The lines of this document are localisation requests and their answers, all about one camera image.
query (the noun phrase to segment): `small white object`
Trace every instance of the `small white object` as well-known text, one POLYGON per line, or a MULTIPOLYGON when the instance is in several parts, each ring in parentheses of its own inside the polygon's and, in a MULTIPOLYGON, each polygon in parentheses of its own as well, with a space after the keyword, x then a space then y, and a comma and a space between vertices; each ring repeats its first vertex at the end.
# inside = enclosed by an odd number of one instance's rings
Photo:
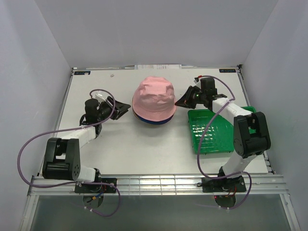
POLYGON ((95 180, 95 173, 95 169, 81 165, 77 181, 93 182, 95 180))

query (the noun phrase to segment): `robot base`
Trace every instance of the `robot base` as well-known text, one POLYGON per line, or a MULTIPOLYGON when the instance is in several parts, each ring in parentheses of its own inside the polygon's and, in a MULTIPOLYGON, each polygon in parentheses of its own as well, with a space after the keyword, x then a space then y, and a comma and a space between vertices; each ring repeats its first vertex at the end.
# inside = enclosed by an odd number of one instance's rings
POLYGON ((223 193, 236 191, 243 193, 246 191, 246 186, 242 176, 236 178, 226 178, 221 180, 211 180, 209 178, 202 178, 202 182, 198 184, 199 187, 202 186, 202 191, 205 193, 223 193))

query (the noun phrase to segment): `white table surface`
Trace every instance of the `white table surface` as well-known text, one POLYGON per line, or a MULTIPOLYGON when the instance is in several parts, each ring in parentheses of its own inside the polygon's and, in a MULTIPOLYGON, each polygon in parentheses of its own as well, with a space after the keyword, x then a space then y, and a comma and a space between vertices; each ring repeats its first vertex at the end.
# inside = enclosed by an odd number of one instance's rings
MULTIPOLYGON (((190 85, 194 85, 194 77, 199 75, 213 75, 225 81, 235 94, 235 102, 239 106, 247 106, 237 73, 220 73, 218 69, 96 70, 90 75, 73 76, 60 129, 78 126, 84 114, 84 102, 90 98, 92 89, 108 90, 116 100, 131 104, 140 82, 148 76, 159 76, 172 82, 176 99, 179 99, 190 85)), ((219 94, 231 97, 218 81, 216 87, 219 94)), ((98 168, 102 174, 200 174, 192 148, 187 112, 188 109, 178 107, 171 121, 153 126, 139 121, 130 108, 119 120, 105 122, 100 136, 81 149, 81 164, 98 168)), ((218 173, 230 155, 202 155, 203 171, 218 173)), ((246 171, 267 173, 263 156, 253 160, 246 171)))

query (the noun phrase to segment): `pink bucket hat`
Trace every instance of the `pink bucket hat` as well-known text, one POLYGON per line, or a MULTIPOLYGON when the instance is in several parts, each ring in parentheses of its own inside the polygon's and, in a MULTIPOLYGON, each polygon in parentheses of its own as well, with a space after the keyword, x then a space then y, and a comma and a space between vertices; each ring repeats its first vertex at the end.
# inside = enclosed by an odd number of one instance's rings
POLYGON ((147 77, 133 96, 133 111, 149 121, 163 121, 171 118, 177 107, 172 83, 163 77, 147 77))

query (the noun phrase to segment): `green basket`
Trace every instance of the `green basket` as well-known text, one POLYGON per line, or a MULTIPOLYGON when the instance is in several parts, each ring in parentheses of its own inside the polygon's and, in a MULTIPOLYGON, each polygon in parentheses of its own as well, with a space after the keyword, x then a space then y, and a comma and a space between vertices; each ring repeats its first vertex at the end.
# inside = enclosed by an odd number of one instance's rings
MULTIPOLYGON (((242 107, 250 112, 256 112, 254 107, 242 107)), ((190 110, 188 111, 188 121, 192 132, 192 143, 194 152, 197 154, 198 145, 202 133, 215 113, 209 110, 190 110)), ((233 125, 226 119, 218 115, 202 141, 200 154, 207 153, 227 153, 233 152, 233 125)))

